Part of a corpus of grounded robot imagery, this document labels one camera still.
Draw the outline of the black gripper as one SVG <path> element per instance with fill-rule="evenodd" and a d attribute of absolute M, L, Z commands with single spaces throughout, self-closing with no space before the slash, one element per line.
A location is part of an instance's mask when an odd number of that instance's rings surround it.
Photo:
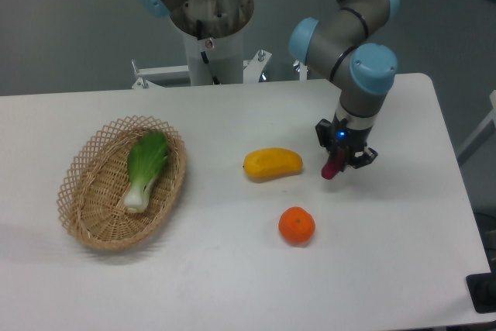
<path fill-rule="evenodd" d="M 377 151 L 368 147 L 367 141 L 373 123 L 368 118 L 334 115 L 332 122 L 321 119 L 315 126 L 319 145 L 333 157 L 344 153 L 342 171 L 351 167 L 359 169 L 372 164 Z"/>

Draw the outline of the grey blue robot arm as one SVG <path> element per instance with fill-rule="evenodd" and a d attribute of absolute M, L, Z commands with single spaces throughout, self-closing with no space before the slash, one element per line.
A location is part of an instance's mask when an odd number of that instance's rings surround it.
<path fill-rule="evenodd" d="M 149 14 L 167 17 L 183 33 L 193 85 L 240 83 L 241 33 L 253 16 L 253 0 L 139 0 Z M 371 164 L 377 154 L 367 138 L 398 69 L 395 54 L 368 38 L 398 11 L 400 0 L 336 0 L 328 21 L 307 18 L 294 28 L 288 49 L 294 59 L 340 91 L 332 120 L 316 127 L 329 154 L 322 176 Z"/>

